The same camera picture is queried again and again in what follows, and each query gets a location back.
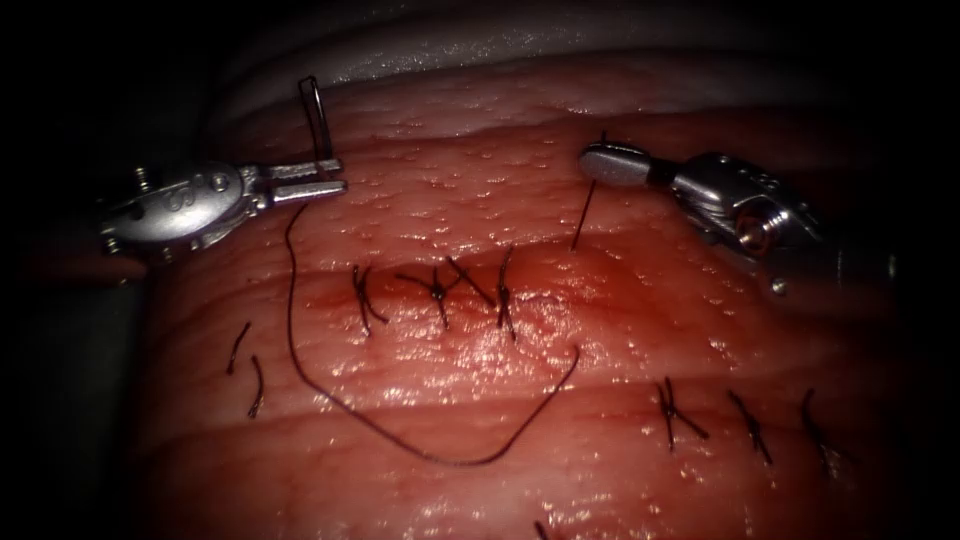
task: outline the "dark background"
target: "dark background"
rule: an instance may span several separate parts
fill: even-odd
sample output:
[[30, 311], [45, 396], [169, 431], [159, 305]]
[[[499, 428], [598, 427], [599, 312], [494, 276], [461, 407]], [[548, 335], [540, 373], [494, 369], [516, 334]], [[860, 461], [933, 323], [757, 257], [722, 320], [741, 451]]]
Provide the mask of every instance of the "dark background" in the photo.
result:
[[[820, 0], [727, 4], [749, 11], [758, 24], [793, 33], [807, 44], [801, 60], [856, 92], [858, 113], [889, 139], [884, 189], [902, 200], [877, 219], [902, 224], [918, 254], [911, 259], [922, 261], [914, 272], [937, 283], [944, 252], [938, 232], [946, 229], [937, 223], [942, 214], [930, 207], [952, 157], [949, 134], [942, 135], [951, 122], [943, 81], [952, 63], [944, 57], [954, 41], [938, 23], [946, 14], [916, 2], [870, 8]], [[26, 182], [40, 188], [47, 215], [82, 214], [101, 190], [126, 181], [121, 175], [134, 166], [190, 155], [216, 99], [221, 59], [243, 36], [301, 8], [282, 1], [225, 9], [155, 3], [51, 8], [38, 19], [36, 36], [13, 52], [27, 64], [29, 76], [19, 82], [26, 102], [35, 103], [24, 133], [39, 146], [45, 171]], [[22, 508], [16, 515], [36, 533], [31, 536], [126, 536], [129, 516], [117, 489], [125, 479], [116, 452], [124, 402], [116, 396], [131, 376], [142, 292], [142, 285], [14, 290], [12, 493], [20, 501], [14, 508]], [[927, 292], [917, 296], [929, 298]], [[943, 325], [918, 323], [932, 353], [944, 351]], [[925, 481], [914, 487], [918, 501], [926, 497], [923, 505], [935, 500], [919, 492]]]

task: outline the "black suture thread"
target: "black suture thread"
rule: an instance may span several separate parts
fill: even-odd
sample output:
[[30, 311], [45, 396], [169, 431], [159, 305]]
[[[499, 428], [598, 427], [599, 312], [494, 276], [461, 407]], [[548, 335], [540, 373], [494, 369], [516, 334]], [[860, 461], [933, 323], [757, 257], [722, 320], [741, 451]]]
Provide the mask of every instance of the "black suture thread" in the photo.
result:
[[450, 257], [449, 255], [447, 255], [446, 258], [447, 258], [447, 262], [450, 263], [450, 266], [452, 266], [453, 269], [457, 272], [457, 275], [463, 278], [463, 280], [466, 281], [467, 284], [473, 288], [474, 292], [476, 292], [477, 294], [480, 295], [481, 298], [483, 298], [483, 301], [486, 302], [488, 306], [497, 307], [497, 303], [494, 302], [493, 298], [490, 298], [489, 294], [483, 292], [483, 289], [481, 289], [480, 286], [477, 285], [477, 282], [470, 277], [470, 274], [468, 274], [466, 270], [461, 268], [460, 265], [458, 265], [456, 261], [454, 261], [453, 258]]
[[763, 461], [767, 465], [773, 465], [773, 458], [770, 456], [770, 452], [767, 450], [767, 445], [763, 442], [763, 435], [760, 433], [760, 422], [757, 421], [757, 418], [750, 414], [750, 411], [747, 410], [746, 404], [743, 403], [743, 400], [734, 392], [733, 390], [727, 390], [727, 396], [730, 397], [730, 400], [733, 401], [733, 404], [737, 406], [737, 409], [740, 410], [740, 414], [743, 416], [743, 421], [747, 423], [747, 434], [750, 435], [750, 440], [753, 441], [753, 450], [755, 452], [760, 452], [763, 454]]
[[257, 371], [257, 397], [253, 400], [253, 405], [250, 406], [250, 410], [247, 411], [247, 416], [253, 420], [257, 417], [257, 413], [260, 412], [260, 407], [263, 406], [263, 369], [260, 367], [260, 361], [257, 360], [257, 355], [251, 356], [250, 361], [253, 363], [253, 369]]
[[507, 248], [506, 255], [503, 256], [503, 264], [500, 265], [500, 277], [497, 278], [497, 298], [500, 299], [500, 313], [497, 314], [497, 328], [503, 328], [503, 322], [507, 322], [507, 329], [510, 330], [510, 337], [514, 342], [517, 341], [517, 332], [513, 328], [513, 317], [510, 316], [510, 289], [507, 288], [507, 262], [510, 261], [510, 254], [513, 253], [513, 244]]
[[827, 457], [827, 453], [836, 454], [851, 463], [857, 463], [858, 460], [846, 450], [827, 440], [823, 435], [823, 430], [813, 421], [813, 417], [810, 416], [810, 400], [813, 399], [813, 393], [813, 388], [808, 388], [807, 392], [803, 395], [803, 403], [800, 405], [800, 419], [803, 421], [803, 428], [806, 430], [807, 435], [809, 435], [810, 438], [813, 439], [814, 444], [817, 445], [817, 454], [820, 456], [820, 468], [823, 471], [823, 475], [829, 477], [830, 460]]
[[373, 304], [370, 303], [370, 297], [367, 296], [367, 275], [370, 273], [371, 268], [373, 267], [368, 266], [361, 275], [360, 267], [353, 265], [353, 291], [357, 297], [357, 304], [360, 305], [360, 319], [363, 321], [363, 333], [367, 337], [373, 337], [373, 331], [370, 329], [370, 321], [367, 320], [368, 311], [383, 324], [390, 322], [390, 319], [377, 313], [377, 310], [373, 309]]
[[540, 523], [539, 521], [534, 521], [533, 528], [537, 530], [537, 537], [540, 540], [550, 540], [550, 537], [547, 536], [547, 529], [543, 527], [543, 523]]
[[590, 208], [590, 201], [593, 199], [593, 192], [597, 189], [597, 179], [590, 182], [590, 191], [587, 192], [587, 202], [583, 203], [583, 212], [580, 214], [580, 223], [577, 224], [577, 232], [573, 234], [573, 242], [570, 244], [570, 251], [577, 250], [577, 242], [580, 240], [580, 231], [583, 229], [583, 222], [587, 219], [587, 209]]
[[443, 322], [443, 328], [446, 330], [450, 329], [450, 321], [447, 320], [447, 310], [443, 307], [443, 299], [447, 297], [447, 292], [449, 292], [450, 289], [456, 287], [457, 284], [460, 283], [460, 280], [463, 279], [462, 275], [458, 275], [457, 279], [453, 280], [453, 283], [447, 286], [444, 286], [440, 283], [440, 278], [437, 276], [436, 266], [433, 267], [433, 283], [427, 283], [420, 278], [415, 278], [406, 274], [394, 275], [397, 279], [416, 283], [417, 285], [427, 289], [427, 292], [430, 293], [430, 297], [436, 301], [437, 309], [440, 310], [440, 321]]
[[663, 414], [663, 419], [667, 422], [667, 438], [670, 446], [670, 453], [672, 454], [675, 448], [675, 443], [673, 439], [673, 419], [677, 418], [681, 422], [687, 425], [694, 433], [697, 434], [697, 437], [701, 439], [709, 439], [710, 434], [707, 433], [707, 430], [698, 426], [693, 420], [691, 420], [687, 415], [680, 412], [677, 409], [676, 402], [673, 398], [673, 383], [670, 382], [670, 377], [664, 377], [664, 384], [667, 387], [667, 394], [664, 396], [663, 388], [659, 383], [657, 385], [657, 393], [660, 395], [660, 412]]
[[297, 372], [297, 376], [300, 377], [300, 380], [305, 385], [309, 386], [310, 388], [318, 392], [320, 395], [330, 400], [331, 403], [336, 405], [345, 413], [352, 416], [355, 420], [357, 420], [361, 424], [370, 428], [372, 431], [374, 431], [384, 439], [390, 441], [401, 450], [404, 450], [405, 452], [408, 452], [420, 459], [423, 459], [424, 461], [429, 461], [429, 462], [437, 463], [440, 465], [448, 465], [452, 467], [476, 467], [480, 465], [487, 465], [489, 463], [493, 463], [494, 461], [506, 455], [506, 453], [510, 451], [510, 448], [512, 448], [513, 445], [520, 438], [520, 436], [523, 435], [523, 432], [526, 431], [526, 429], [530, 426], [530, 424], [533, 423], [536, 417], [540, 415], [543, 409], [550, 404], [553, 398], [560, 393], [560, 389], [563, 387], [564, 384], [567, 383], [567, 380], [570, 378], [570, 376], [573, 375], [574, 370], [577, 368], [577, 365], [580, 363], [580, 347], [577, 345], [573, 346], [573, 350], [575, 354], [573, 357], [573, 362], [570, 363], [570, 368], [567, 369], [567, 371], [563, 374], [562, 377], [560, 377], [560, 380], [553, 387], [553, 390], [549, 394], [547, 394], [547, 397], [545, 397], [543, 401], [541, 401], [540, 404], [537, 405], [537, 407], [533, 410], [530, 416], [528, 416], [526, 420], [524, 420], [523, 423], [520, 424], [520, 427], [517, 428], [517, 430], [513, 433], [513, 435], [511, 435], [510, 438], [507, 439], [507, 441], [503, 444], [503, 446], [501, 446], [497, 451], [493, 452], [488, 456], [484, 456], [477, 459], [458, 460], [458, 459], [446, 459], [436, 454], [427, 452], [426, 450], [423, 450], [421, 448], [417, 448], [416, 446], [404, 441], [399, 436], [394, 435], [393, 433], [387, 431], [386, 428], [380, 426], [379, 424], [371, 420], [362, 412], [347, 405], [343, 400], [333, 395], [333, 393], [331, 393], [329, 390], [327, 390], [320, 384], [314, 382], [313, 379], [311, 379], [307, 375], [306, 371], [303, 370], [303, 365], [300, 363], [300, 357], [297, 356], [296, 348], [293, 345], [293, 293], [294, 293], [294, 290], [296, 289], [296, 284], [297, 284], [297, 255], [293, 251], [293, 244], [290, 242], [290, 231], [293, 230], [293, 226], [296, 224], [297, 219], [300, 217], [300, 214], [302, 214], [303, 211], [306, 210], [307, 206], [308, 205], [305, 204], [301, 206], [299, 210], [297, 210], [297, 212], [293, 215], [293, 218], [290, 220], [290, 223], [287, 224], [287, 228], [283, 234], [283, 239], [287, 246], [287, 252], [290, 254], [290, 287], [287, 291], [287, 348], [290, 352], [290, 359], [293, 362], [293, 367]]
[[250, 330], [250, 321], [247, 321], [247, 323], [243, 325], [243, 330], [240, 331], [237, 339], [233, 341], [233, 350], [230, 352], [230, 361], [227, 362], [227, 375], [233, 375], [233, 368], [237, 363], [237, 350], [240, 349], [240, 342], [243, 341], [243, 336], [247, 335], [247, 330]]
[[[305, 82], [310, 83], [310, 92], [313, 94], [312, 100], [310, 99], [311, 96], [303, 90], [303, 83]], [[330, 127], [327, 125], [327, 117], [323, 112], [323, 101], [320, 99], [320, 85], [317, 84], [317, 78], [310, 75], [301, 79], [298, 88], [300, 90], [300, 102], [307, 114], [307, 124], [310, 126], [310, 135], [313, 139], [314, 158], [317, 161], [331, 159], [333, 157], [333, 143], [330, 141]], [[313, 112], [317, 116], [316, 121], [319, 127], [314, 125], [314, 115], [310, 113], [311, 105], [313, 105]], [[317, 131], [320, 132], [320, 138], [317, 137]]]

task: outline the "skin fold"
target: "skin fold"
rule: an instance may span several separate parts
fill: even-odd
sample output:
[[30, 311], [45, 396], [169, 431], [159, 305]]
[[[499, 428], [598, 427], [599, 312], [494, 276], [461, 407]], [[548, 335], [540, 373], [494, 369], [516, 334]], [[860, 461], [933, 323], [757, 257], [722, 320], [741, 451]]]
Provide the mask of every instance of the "skin fold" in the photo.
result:
[[[158, 276], [129, 445], [140, 532], [157, 538], [877, 538], [907, 525], [909, 433], [922, 423], [913, 352], [888, 323], [827, 321], [765, 303], [664, 194], [601, 187], [576, 158], [610, 139], [683, 160], [751, 160], [842, 214], [876, 172], [876, 141], [841, 93], [768, 60], [590, 53], [398, 75], [323, 92], [349, 192], [278, 207]], [[763, 85], [691, 84], [738, 80]], [[296, 100], [213, 130], [233, 162], [307, 158]], [[496, 298], [506, 270], [514, 342], [466, 283], [423, 287], [453, 257]], [[383, 324], [365, 336], [351, 283]], [[225, 373], [246, 322], [236, 372]], [[501, 459], [411, 455], [311, 390], [304, 372], [409, 444], [448, 459], [497, 451], [579, 364]], [[264, 403], [250, 356], [264, 378]], [[668, 448], [656, 384], [677, 408]], [[824, 473], [800, 405], [828, 441]], [[762, 426], [764, 463], [742, 397]]]

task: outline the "screw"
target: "screw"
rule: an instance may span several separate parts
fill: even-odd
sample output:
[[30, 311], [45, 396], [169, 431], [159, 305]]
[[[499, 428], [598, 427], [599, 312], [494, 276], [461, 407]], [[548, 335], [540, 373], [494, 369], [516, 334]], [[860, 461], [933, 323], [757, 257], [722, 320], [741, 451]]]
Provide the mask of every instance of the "screw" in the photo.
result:
[[227, 190], [227, 187], [230, 185], [230, 181], [227, 180], [227, 175], [223, 173], [214, 173], [213, 177], [210, 179], [210, 185], [213, 186], [213, 190], [217, 193], [222, 193]]
[[147, 193], [150, 191], [150, 182], [147, 180], [147, 170], [143, 167], [137, 167], [133, 170], [134, 176], [140, 182], [140, 191]]
[[777, 296], [787, 295], [787, 280], [783, 278], [773, 278], [770, 282], [770, 290]]
[[103, 252], [107, 255], [116, 255], [120, 253], [120, 244], [117, 243], [117, 239], [112, 236], [107, 236], [103, 239]]

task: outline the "cut suture end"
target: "cut suture end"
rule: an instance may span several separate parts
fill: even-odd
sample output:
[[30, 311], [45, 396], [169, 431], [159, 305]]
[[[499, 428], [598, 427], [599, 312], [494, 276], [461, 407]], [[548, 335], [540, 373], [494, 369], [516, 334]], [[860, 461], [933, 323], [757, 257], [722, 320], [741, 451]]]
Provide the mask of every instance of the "cut suture end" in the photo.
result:
[[497, 278], [497, 298], [500, 300], [500, 312], [497, 314], [497, 328], [503, 328], [503, 323], [507, 323], [507, 330], [510, 331], [510, 338], [514, 343], [517, 341], [517, 331], [513, 326], [513, 317], [510, 315], [510, 289], [507, 287], [507, 263], [510, 262], [510, 255], [513, 254], [513, 244], [507, 247], [507, 253], [503, 256], [503, 263], [500, 264], [500, 275]]
[[250, 321], [247, 321], [243, 325], [243, 330], [240, 330], [240, 334], [237, 336], [237, 339], [233, 341], [233, 350], [230, 352], [230, 361], [227, 362], [227, 375], [233, 375], [234, 366], [237, 363], [237, 351], [240, 349], [240, 342], [243, 341], [243, 337], [247, 335], [247, 331], [250, 330]]
[[247, 416], [253, 420], [260, 412], [260, 407], [263, 406], [263, 369], [260, 367], [260, 361], [256, 355], [250, 357], [250, 362], [253, 364], [253, 369], [257, 371], [257, 396], [254, 398], [250, 410], [247, 411]]
[[370, 303], [369, 295], [367, 295], [367, 276], [370, 274], [371, 269], [373, 269], [373, 267], [368, 266], [364, 269], [363, 274], [360, 274], [360, 266], [356, 264], [353, 265], [353, 291], [357, 298], [357, 304], [360, 307], [360, 322], [363, 324], [363, 335], [366, 337], [373, 337], [373, 330], [370, 329], [370, 320], [367, 316], [368, 313], [383, 324], [390, 322], [390, 319], [377, 313], [377, 310], [373, 308], [373, 304]]
[[810, 439], [817, 447], [817, 455], [820, 457], [820, 469], [823, 475], [830, 477], [830, 459], [828, 454], [842, 457], [851, 463], [857, 463], [858, 460], [846, 450], [827, 440], [823, 434], [823, 430], [814, 422], [813, 417], [810, 416], [810, 401], [813, 399], [813, 394], [813, 388], [807, 389], [806, 393], [804, 393], [803, 402], [800, 405], [800, 419], [803, 422], [803, 427], [807, 435], [810, 436]]
[[547, 529], [544, 528], [543, 523], [540, 523], [539, 521], [534, 521], [533, 528], [537, 531], [538, 540], [550, 540], [550, 537], [547, 536]]

